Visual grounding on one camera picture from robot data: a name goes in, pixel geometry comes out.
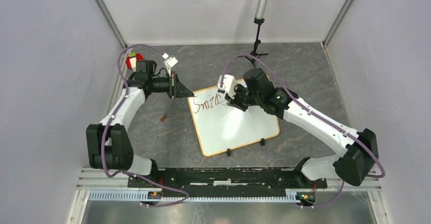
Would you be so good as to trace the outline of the yellow framed whiteboard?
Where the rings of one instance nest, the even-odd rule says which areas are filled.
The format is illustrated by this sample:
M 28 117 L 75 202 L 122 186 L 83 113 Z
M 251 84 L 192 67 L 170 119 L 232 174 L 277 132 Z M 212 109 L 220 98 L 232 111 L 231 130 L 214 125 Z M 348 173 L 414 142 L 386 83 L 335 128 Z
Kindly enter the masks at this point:
M 258 106 L 245 112 L 227 105 L 216 86 L 194 91 L 188 104 L 201 152 L 210 157 L 280 133 L 279 120 Z

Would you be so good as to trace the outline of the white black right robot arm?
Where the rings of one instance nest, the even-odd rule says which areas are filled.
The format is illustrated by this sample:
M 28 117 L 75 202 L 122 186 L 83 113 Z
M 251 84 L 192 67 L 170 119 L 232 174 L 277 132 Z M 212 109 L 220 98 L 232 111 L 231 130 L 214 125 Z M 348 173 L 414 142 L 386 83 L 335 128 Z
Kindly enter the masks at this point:
M 304 158 L 293 174 L 299 187 L 307 187 L 321 178 L 339 178 L 352 186 L 360 186 L 378 159 L 376 134 L 358 131 L 343 125 L 316 110 L 296 93 L 275 87 L 261 68 L 243 75 L 241 85 L 231 75 L 219 76 L 218 91 L 224 94 L 228 106 L 243 112 L 260 107 L 265 113 L 292 123 L 325 143 L 333 155 Z

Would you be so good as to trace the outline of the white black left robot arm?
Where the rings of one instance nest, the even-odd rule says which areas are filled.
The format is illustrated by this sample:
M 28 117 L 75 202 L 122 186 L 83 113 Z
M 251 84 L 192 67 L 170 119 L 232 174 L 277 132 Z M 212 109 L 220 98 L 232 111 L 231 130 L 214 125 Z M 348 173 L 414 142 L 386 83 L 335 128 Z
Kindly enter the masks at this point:
M 159 183 L 160 174 L 155 170 L 155 161 L 134 153 L 128 129 L 137 110 L 151 94 L 166 93 L 171 99 L 194 96 L 172 71 L 177 62 L 175 57 L 165 59 L 166 74 L 163 77 L 155 73 L 155 61 L 136 62 L 136 67 L 126 80 L 114 108 L 98 124 L 90 124 L 86 129 L 91 168 L 138 174 L 147 187 L 154 187 Z

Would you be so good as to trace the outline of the red marker cap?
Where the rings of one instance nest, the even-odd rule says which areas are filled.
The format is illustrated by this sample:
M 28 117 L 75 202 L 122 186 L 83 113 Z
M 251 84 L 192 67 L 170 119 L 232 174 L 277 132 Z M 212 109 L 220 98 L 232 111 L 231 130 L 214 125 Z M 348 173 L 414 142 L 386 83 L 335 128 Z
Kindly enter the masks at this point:
M 163 122 L 163 121 L 166 119 L 166 117 L 167 117 L 167 114 L 163 115 L 163 116 L 161 117 L 160 121 L 161 121 L 161 122 Z

